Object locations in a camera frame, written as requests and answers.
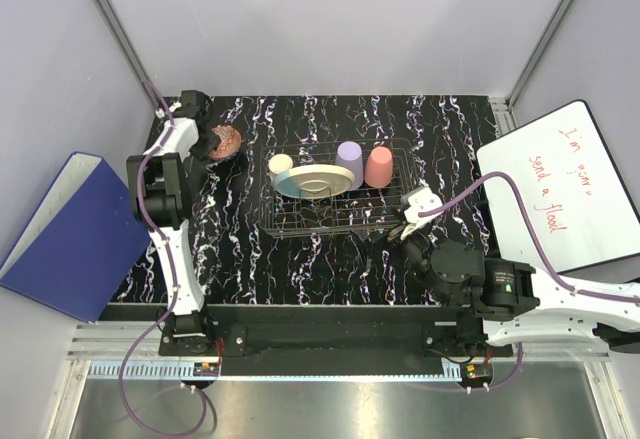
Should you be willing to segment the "cream and blue plate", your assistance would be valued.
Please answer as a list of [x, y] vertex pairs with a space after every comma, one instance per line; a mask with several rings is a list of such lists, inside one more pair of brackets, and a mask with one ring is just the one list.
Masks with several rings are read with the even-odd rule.
[[329, 164], [309, 164], [291, 168], [272, 180], [282, 196], [301, 200], [330, 198], [347, 192], [354, 175], [346, 168]]

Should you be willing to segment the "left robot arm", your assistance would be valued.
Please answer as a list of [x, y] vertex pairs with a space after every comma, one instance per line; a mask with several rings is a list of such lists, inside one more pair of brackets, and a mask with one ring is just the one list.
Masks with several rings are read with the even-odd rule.
[[183, 91], [172, 105], [161, 101], [164, 124], [157, 139], [126, 161], [134, 217], [149, 232], [167, 290], [167, 309], [159, 319], [163, 356], [204, 355], [215, 348], [215, 326], [189, 245], [193, 201], [183, 165], [204, 138], [209, 105], [197, 90]]

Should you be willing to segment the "cream and brown mug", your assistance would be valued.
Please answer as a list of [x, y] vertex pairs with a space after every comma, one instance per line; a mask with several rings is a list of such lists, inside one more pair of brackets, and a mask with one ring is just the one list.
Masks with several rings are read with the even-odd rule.
[[272, 156], [268, 161], [268, 170], [271, 178], [289, 171], [294, 166], [293, 159], [288, 154], [280, 153]]

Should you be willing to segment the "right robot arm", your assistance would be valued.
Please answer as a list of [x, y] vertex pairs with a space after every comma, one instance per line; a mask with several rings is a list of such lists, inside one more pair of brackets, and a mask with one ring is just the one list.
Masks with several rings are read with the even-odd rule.
[[382, 263], [382, 301], [437, 305], [450, 332], [433, 353], [476, 355], [518, 342], [595, 343], [639, 351], [639, 285], [570, 279], [442, 232], [447, 211], [429, 188], [350, 199], [339, 217], [365, 264]]

